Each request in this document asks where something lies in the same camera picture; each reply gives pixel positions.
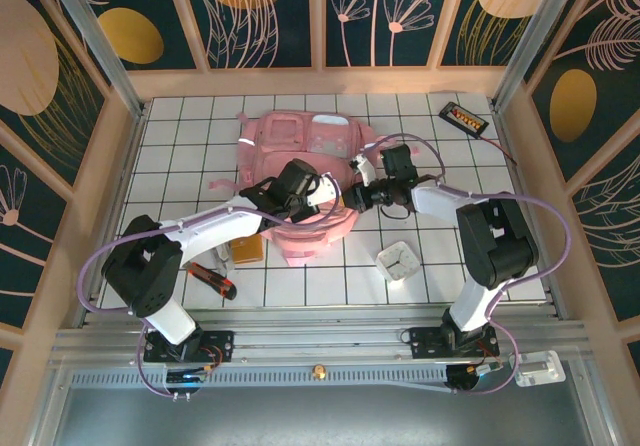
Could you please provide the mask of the pink student backpack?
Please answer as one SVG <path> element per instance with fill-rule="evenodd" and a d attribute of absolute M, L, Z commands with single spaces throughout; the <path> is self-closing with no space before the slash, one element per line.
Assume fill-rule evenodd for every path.
<path fill-rule="evenodd" d="M 240 113 L 243 124 L 237 143 L 237 180 L 209 183 L 215 190 L 226 187 L 238 192 L 267 177 L 275 177 L 293 159 L 310 164 L 318 173 L 329 173 L 341 191 L 362 179 L 350 162 L 359 155 L 377 165 L 380 150 L 393 139 L 382 141 L 371 126 L 337 113 L 278 110 L 258 119 Z M 314 256 L 341 240 L 359 218 L 355 210 L 339 205 L 334 214 L 311 230 L 278 226 L 262 233 L 273 242 L 291 267 L 302 267 Z"/>

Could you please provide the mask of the black charger with orange cells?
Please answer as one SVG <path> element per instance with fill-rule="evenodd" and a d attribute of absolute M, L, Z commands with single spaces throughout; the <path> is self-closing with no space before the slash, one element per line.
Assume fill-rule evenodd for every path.
<path fill-rule="evenodd" d="M 489 126 L 488 121 L 454 102 L 448 102 L 440 110 L 438 116 L 475 139 L 479 139 Z"/>

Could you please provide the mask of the white square alarm clock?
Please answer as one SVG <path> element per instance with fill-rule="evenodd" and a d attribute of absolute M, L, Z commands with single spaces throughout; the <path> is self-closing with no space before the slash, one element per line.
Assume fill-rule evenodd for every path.
<path fill-rule="evenodd" d="M 386 281 L 402 281 L 420 268 L 420 260 L 404 241 L 398 241 L 378 253 L 375 265 Z"/>

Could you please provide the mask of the orange black utility knife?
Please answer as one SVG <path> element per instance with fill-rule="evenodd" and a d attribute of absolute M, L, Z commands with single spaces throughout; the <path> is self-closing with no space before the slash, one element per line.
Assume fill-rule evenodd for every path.
<path fill-rule="evenodd" d="M 192 276 L 211 287 L 222 298 L 228 300 L 236 298 L 237 288 L 235 284 L 218 272 L 194 262 L 189 262 L 186 269 Z"/>

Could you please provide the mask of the grey metal sheet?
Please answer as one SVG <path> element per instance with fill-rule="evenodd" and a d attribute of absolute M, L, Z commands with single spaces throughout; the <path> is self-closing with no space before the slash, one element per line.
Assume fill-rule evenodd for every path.
<path fill-rule="evenodd" d="M 465 396 L 393 386 L 72 389 L 42 446 L 611 446 L 566 381 Z"/>

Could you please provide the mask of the clear acrylic block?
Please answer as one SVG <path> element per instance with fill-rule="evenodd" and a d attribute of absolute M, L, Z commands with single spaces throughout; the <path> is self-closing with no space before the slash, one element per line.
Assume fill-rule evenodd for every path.
<path fill-rule="evenodd" d="M 566 373 L 556 351 L 519 353 L 514 379 L 526 388 L 564 382 Z"/>

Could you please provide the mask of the aluminium mounting rail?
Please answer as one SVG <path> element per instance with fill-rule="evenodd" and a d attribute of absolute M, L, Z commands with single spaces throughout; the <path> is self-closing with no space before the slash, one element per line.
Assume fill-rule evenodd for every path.
<path fill-rule="evenodd" d="M 411 358 L 404 330 L 437 326 L 441 305 L 366 305 L 223 308 L 197 310 L 205 330 L 234 332 L 236 366 L 387 364 Z M 550 305 L 503 303 L 493 318 L 505 331 L 501 353 L 555 350 L 563 359 L 592 354 L 586 328 L 561 320 Z M 62 329 L 49 356 L 52 366 L 127 367 L 132 365 L 141 325 L 118 314 L 85 317 L 79 329 Z"/>

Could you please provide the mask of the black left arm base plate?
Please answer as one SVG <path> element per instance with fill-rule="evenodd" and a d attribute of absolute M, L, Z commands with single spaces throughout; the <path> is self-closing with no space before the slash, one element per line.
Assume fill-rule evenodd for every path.
<path fill-rule="evenodd" d="M 233 331 L 204 331 L 197 328 L 184 342 L 173 345 L 157 331 L 146 334 L 143 360 L 146 363 L 230 362 L 234 350 Z"/>

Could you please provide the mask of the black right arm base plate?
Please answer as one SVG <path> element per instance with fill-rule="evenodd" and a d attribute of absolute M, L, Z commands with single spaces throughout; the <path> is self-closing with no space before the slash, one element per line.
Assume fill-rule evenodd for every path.
<path fill-rule="evenodd" d="M 485 355 L 500 356 L 496 331 L 485 325 L 458 340 L 454 332 L 444 327 L 413 327 L 408 330 L 407 344 L 413 359 L 481 359 Z"/>

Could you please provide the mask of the aluminium frame post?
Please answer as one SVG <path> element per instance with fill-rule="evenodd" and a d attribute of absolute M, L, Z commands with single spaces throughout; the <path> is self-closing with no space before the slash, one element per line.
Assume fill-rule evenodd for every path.
<path fill-rule="evenodd" d="M 545 38 L 560 17 L 568 0 L 541 0 L 538 9 L 529 21 L 492 98 L 492 111 L 502 113 L 519 88 L 524 75 Z"/>
<path fill-rule="evenodd" d="M 100 26 L 94 6 L 108 6 L 112 0 L 59 0 L 87 45 L 101 70 L 135 119 L 140 119 L 143 102 L 129 80 L 126 69 Z"/>

